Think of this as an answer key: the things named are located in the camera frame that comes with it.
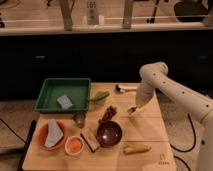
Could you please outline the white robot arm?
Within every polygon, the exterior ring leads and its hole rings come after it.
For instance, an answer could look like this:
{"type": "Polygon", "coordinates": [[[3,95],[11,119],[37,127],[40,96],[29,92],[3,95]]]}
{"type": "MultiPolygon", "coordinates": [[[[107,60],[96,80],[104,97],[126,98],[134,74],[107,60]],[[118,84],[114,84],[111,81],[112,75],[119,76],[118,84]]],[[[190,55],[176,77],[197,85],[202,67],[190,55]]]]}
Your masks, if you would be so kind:
{"type": "Polygon", "coordinates": [[[143,65],[139,74],[141,82],[136,88],[135,105],[128,109],[128,113],[132,115],[145,106],[152,99],[154,91],[159,89],[204,127],[196,171],[213,171],[213,99],[170,79],[167,76],[168,66],[164,62],[143,65]]]}

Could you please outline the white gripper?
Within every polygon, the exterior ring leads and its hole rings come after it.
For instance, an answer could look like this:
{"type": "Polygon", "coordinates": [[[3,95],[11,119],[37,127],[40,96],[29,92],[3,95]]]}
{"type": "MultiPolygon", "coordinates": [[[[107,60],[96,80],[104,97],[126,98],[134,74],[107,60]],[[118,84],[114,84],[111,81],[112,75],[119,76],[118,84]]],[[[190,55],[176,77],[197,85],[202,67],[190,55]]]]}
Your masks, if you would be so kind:
{"type": "Polygon", "coordinates": [[[136,89],[135,103],[137,109],[134,113],[128,114],[129,117],[143,112],[145,110],[144,105],[146,105],[154,96],[154,88],[146,82],[141,82],[136,89]]]}

